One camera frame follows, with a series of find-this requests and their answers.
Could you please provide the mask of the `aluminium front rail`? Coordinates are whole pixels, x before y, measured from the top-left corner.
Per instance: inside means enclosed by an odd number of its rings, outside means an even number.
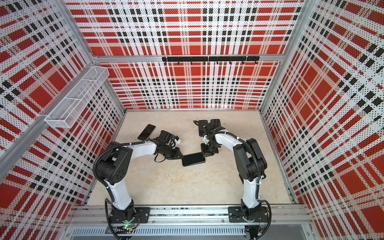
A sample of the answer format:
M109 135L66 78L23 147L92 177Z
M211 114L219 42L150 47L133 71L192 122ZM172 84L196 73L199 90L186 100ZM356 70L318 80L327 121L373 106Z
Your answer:
M120 237L139 239L256 239L315 240L316 234L303 205L272 204L271 213L246 221L236 205L139 206L143 223L113 224Z

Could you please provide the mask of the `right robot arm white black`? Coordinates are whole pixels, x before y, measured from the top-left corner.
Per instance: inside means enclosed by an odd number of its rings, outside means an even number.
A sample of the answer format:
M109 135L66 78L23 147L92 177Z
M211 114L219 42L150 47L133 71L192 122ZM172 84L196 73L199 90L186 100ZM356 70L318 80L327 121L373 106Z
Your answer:
M194 124L198 126L199 135L203 138L201 150L205 157L217 154L220 147L233 152L238 173L243 179L242 206L246 210L260 207L260 185L266 177L268 164L258 142L255 139L241 139L221 126L215 128L214 125L202 121L194 121Z

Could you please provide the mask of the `black hook rail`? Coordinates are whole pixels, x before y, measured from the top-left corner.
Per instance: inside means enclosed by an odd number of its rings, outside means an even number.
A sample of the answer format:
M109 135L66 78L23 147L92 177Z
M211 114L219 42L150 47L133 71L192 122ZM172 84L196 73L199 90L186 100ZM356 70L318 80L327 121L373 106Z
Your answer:
M260 56L206 56L206 57L162 57L164 63L167 62L258 62Z

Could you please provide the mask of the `black smartphone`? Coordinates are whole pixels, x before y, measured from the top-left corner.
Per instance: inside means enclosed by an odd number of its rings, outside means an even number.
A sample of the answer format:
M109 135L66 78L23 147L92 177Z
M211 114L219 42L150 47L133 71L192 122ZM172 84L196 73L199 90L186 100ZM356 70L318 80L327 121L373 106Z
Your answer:
M208 124L207 120L199 120L198 121L198 127L199 127L199 136L203 137L206 135L206 126Z
M183 167L202 164L205 162L206 162L206 159L205 159L204 154L202 152L185 155L182 158Z
M214 129L217 129L221 126L221 121L220 119L211 119L210 121L211 125L213 126Z
M139 134L138 140L147 141L150 138L152 132L155 130L155 128L156 128L156 126L148 124L144 128L144 130Z

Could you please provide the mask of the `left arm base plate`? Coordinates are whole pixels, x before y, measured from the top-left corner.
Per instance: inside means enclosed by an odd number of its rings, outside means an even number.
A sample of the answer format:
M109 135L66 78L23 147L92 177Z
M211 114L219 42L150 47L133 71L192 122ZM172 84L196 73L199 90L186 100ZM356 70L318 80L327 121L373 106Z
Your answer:
M118 210L112 207L108 217L112 224L146 224L150 216L150 208L133 207L126 210Z

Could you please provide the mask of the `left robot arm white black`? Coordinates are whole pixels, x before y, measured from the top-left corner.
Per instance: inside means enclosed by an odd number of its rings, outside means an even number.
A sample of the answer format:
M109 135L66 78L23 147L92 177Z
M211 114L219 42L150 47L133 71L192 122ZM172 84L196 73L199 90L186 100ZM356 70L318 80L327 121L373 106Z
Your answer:
M179 160L183 155L178 148L181 142L178 136L161 131L155 139L123 143L111 142L107 149L99 155L93 166L95 178L107 189L112 206L120 211L132 205L125 184L125 176L132 159L149 155L162 155L166 160Z

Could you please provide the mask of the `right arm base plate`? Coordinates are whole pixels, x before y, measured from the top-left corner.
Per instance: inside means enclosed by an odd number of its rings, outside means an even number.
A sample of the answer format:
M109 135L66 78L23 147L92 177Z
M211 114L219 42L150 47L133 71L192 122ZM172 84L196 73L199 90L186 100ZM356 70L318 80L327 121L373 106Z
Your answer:
M228 207L230 223L267 223L269 211L266 207L248 209L245 206Z

